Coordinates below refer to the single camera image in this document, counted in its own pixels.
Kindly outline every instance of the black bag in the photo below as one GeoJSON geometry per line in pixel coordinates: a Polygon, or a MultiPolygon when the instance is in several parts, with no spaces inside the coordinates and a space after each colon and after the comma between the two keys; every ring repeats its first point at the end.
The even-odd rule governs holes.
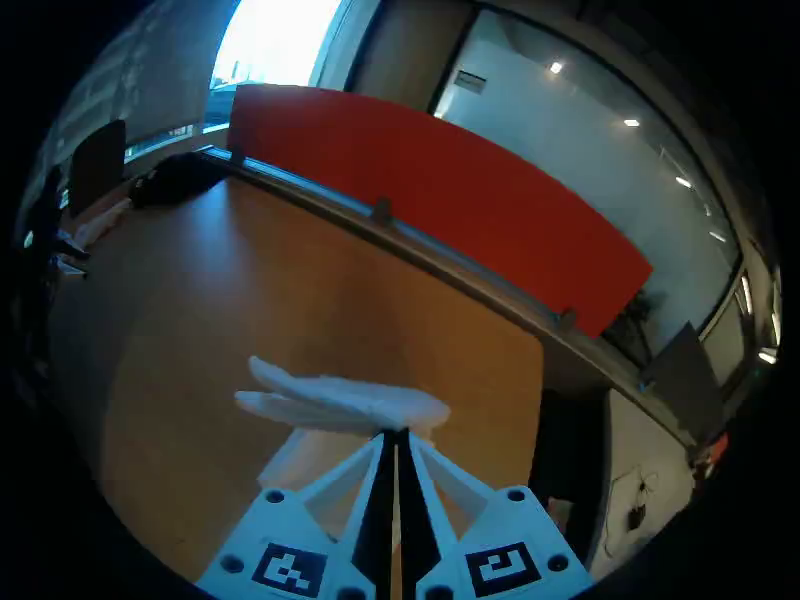
{"type": "Polygon", "coordinates": [[[176,154],[133,182],[130,199],[134,208],[172,206],[211,189],[225,173],[194,152],[176,154]]]}

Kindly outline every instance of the bright window light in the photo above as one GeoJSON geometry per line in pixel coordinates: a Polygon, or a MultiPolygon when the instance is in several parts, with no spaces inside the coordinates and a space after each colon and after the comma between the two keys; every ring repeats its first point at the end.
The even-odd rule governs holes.
{"type": "Polygon", "coordinates": [[[254,81],[308,85],[341,0],[242,0],[217,54],[212,87],[254,81]]]}
{"type": "Polygon", "coordinates": [[[213,133],[214,131],[222,131],[223,129],[228,129],[230,127],[230,123],[220,123],[219,125],[210,125],[209,127],[203,127],[203,133],[213,133]]]}
{"type": "Polygon", "coordinates": [[[744,301],[747,304],[747,314],[753,314],[753,298],[750,297],[750,282],[747,277],[742,277],[742,287],[744,288],[744,301]]]}
{"type": "Polygon", "coordinates": [[[759,352],[758,358],[771,365],[774,365],[776,362],[778,362],[778,359],[775,356],[772,356],[772,354],[770,354],[767,350],[762,350],[759,352]]]}
{"type": "Polygon", "coordinates": [[[775,330],[775,343],[781,345],[781,320],[778,315],[772,313],[772,328],[775,330]]]}

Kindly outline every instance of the wooden table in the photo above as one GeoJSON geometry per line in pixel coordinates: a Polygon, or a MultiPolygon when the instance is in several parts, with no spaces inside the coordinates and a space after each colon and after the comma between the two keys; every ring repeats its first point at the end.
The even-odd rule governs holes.
{"type": "Polygon", "coordinates": [[[425,390],[452,408],[442,452],[494,487],[527,482],[539,342],[397,257],[234,179],[129,214],[93,253],[51,319],[64,410],[123,522],[188,579],[290,433],[235,406],[250,355],[425,390]]]}

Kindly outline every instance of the glass wall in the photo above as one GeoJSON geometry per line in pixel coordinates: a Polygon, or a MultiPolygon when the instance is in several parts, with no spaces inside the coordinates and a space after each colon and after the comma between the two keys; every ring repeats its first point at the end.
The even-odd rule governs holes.
{"type": "Polygon", "coordinates": [[[636,362],[648,362],[687,321],[698,330],[707,322],[740,260],[736,236],[686,144],[609,67],[484,10],[435,116],[559,180],[647,258],[652,275],[607,332],[636,362]]]}

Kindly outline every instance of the red divider panel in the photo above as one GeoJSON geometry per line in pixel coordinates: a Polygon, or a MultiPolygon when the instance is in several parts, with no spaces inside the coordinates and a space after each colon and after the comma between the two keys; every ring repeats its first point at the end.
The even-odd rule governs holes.
{"type": "Polygon", "coordinates": [[[652,271],[577,194],[465,129],[383,100],[244,85],[228,146],[347,196],[391,200],[397,219],[600,334],[652,271]]]}

